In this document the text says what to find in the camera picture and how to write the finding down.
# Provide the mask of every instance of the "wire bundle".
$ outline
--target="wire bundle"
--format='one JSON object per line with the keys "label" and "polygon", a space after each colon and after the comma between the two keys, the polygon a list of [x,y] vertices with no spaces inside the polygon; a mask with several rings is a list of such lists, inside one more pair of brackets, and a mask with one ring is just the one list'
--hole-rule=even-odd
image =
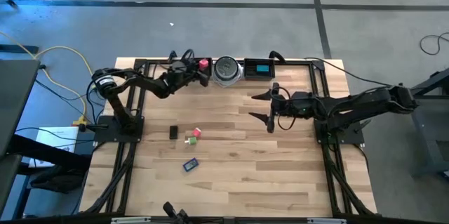
{"label": "wire bundle", "polygon": [[[33,54],[32,54],[31,52],[29,52],[29,51],[28,51],[22,44],[20,44],[18,41],[16,41],[15,39],[13,39],[12,37],[10,37],[9,35],[5,34],[4,32],[1,32],[1,31],[0,31],[0,34],[3,35],[3,36],[5,36],[6,38],[8,38],[8,39],[9,39],[10,41],[12,41],[14,44],[17,44],[21,49],[23,49],[23,51],[27,52],[27,53],[28,53],[34,60],[38,60],[38,57],[39,57],[40,55],[43,55],[44,53],[47,53],[47,52],[49,52],[49,51],[51,51],[51,50],[53,50],[53,49],[57,49],[57,48],[60,48],[60,49],[67,49],[67,50],[69,50],[69,51],[71,51],[71,52],[73,52],[73,53],[79,55],[79,57],[81,57],[81,59],[83,59],[84,64],[86,65],[86,67],[87,67],[87,69],[88,69],[88,71],[89,71],[89,74],[90,74],[91,76],[92,76],[92,74],[93,74],[93,73],[92,73],[92,69],[91,69],[91,67],[89,66],[89,64],[87,63],[87,60],[84,58],[84,56],[83,56],[80,52],[74,50],[73,48],[69,48],[69,47],[66,47],[66,46],[53,46],[53,47],[51,47],[51,48],[47,48],[46,50],[37,53],[36,55],[33,55]],[[79,121],[80,121],[80,122],[85,121],[85,119],[86,119],[86,102],[84,102],[84,99],[82,98],[82,96],[81,96],[79,93],[77,93],[76,91],[72,90],[71,88],[69,88],[69,87],[67,87],[67,86],[65,86],[65,85],[59,84],[58,82],[56,82],[55,80],[53,80],[53,79],[50,77],[50,74],[47,72],[47,70],[42,69],[42,71],[43,71],[43,73],[47,76],[48,80],[49,80],[51,83],[53,83],[53,84],[55,84],[55,85],[57,85],[57,86],[59,86],[59,87],[61,87],[61,88],[64,88],[64,89],[66,89],[66,90],[72,92],[72,93],[75,94],[76,96],[78,96],[79,100],[83,103],[83,114],[81,115],[81,117],[79,117]]]}

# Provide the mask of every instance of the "gray floor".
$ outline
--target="gray floor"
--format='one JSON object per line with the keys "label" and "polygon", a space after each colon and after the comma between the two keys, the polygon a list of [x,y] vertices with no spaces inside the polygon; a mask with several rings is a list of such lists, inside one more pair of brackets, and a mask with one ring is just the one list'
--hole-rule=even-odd
{"label": "gray floor", "polygon": [[[313,3],[313,0],[115,0],[170,2]],[[449,0],[321,0],[324,4],[449,4]],[[427,34],[449,31],[447,12],[324,11],[333,58],[343,59],[350,72],[406,86],[424,81],[449,65],[449,44],[436,56],[420,51]],[[323,57],[314,10],[248,8],[107,8],[21,6],[13,11],[0,5],[0,30],[20,42],[47,48],[65,45],[81,51],[93,69],[111,67],[118,56],[167,56],[171,50],[193,48],[197,55],[266,57],[276,50],[288,58]],[[425,44],[429,49],[435,43]],[[26,55],[1,54],[1,58]],[[83,63],[66,51],[44,56],[55,79],[85,92],[89,76]],[[44,76],[39,75],[44,83]],[[348,77],[352,93],[369,84]],[[35,86],[19,127],[66,126],[76,111]],[[384,216],[449,221],[449,184],[437,176],[412,178],[410,170],[423,164],[410,116],[385,114],[365,129],[370,177],[379,212]],[[27,132],[34,137],[35,132]],[[68,199],[53,196],[39,206],[42,193],[30,198],[26,212],[69,213],[54,206]]]}

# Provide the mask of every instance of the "pink cube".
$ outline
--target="pink cube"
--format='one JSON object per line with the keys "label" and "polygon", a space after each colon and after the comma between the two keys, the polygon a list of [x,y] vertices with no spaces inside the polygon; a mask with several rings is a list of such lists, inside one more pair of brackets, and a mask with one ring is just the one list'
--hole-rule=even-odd
{"label": "pink cube", "polygon": [[194,132],[192,133],[195,137],[199,137],[201,135],[201,130],[199,128],[195,128]]}
{"label": "pink cube", "polygon": [[203,59],[199,61],[199,69],[204,70],[209,66],[209,61],[207,59]]}

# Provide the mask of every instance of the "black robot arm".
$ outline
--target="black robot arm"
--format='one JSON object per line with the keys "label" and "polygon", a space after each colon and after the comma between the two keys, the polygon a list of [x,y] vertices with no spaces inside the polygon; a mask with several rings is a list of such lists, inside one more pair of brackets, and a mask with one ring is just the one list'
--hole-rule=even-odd
{"label": "black robot arm", "polygon": [[[288,99],[279,90],[288,94]],[[266,93],[255,95],[253,99],[271,100],[270,115],[250,113],[267,125],[267,131],[274,131],[274,116],[315,118],[326,123],[327,131],[345,129],[349,125],[385,112],[408,114],[417,107],[409,88],[403,86],[383,86],[371,88],[358,95],[344,98],[319,97],[313,93],[294,92],[290,97],[287,90],[278,83]]]}
{"label": "black robot arm", "polygon": [[[132,133],[136,127],[136,118],[130,110],[123,106],[118,94],[124,92],[129,86],[137,86],[151,91],[158,98],[167,98],[177,90],[192,81],[199,80],[202,86],[207,86],[209,76],[200,70],[200,65],[194,58],[182,58],[171,64],[167,71],[157,79],[146,77],[133,69],[96,70],[92,76],[100,95],[106,98],[114,110],[115,120],[118,121],[123,133]],[[121,77],[125,81],[118,85],[113,77]]]}

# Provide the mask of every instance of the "wooden tabletop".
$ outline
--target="wooden tabletop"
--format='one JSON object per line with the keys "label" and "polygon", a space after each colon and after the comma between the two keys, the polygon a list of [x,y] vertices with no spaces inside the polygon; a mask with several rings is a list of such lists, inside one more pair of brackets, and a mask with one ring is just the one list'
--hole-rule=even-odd
{"label": "wooden tabletop", "polygon": [[[116,67],[132,67],[134,60],[117,58]],[[341,60],[329,61],[343,67]],[[156,76],[163,70],[159,67]],[[332,97],[349,94],[344,72],[326,65],[326,76]],[[273,81],[291,93],[311,90],[306,67],[276,66]],[[250,97],[267,91],[273,81],[239,81],[229,88],[212,81],[204,88],[195,82],[163,100],[147,92],[144,134],[136,151],[126,215],[165,216],[162,205],[169,201],[190,216],[331,216],[313,121],[297,119],[289,131],[276,125],[270,134],[261,121],[248,115],[268,113],[269,102]],[[135,93],[137,103],[138,89]],[[126,103],[128,92],[120,96]],[[109,104],[105,114],[112,114]],[[290,122],[281,118],[284,127]],[[177,140],[168,139],[170,125],[179,126]],[[196,127],[202,130],[198,143],[184,143]],[[93,153],[80,211],[91,206],[110,181],[116,149],[117,144],[106,143]],[[363,155],[354,146],[343,145],[342,156],[348,183],[375,211]],[[194,157],[199,166],[185,172],[182,165]],[[336,190],[343,209],[340,187]]]}

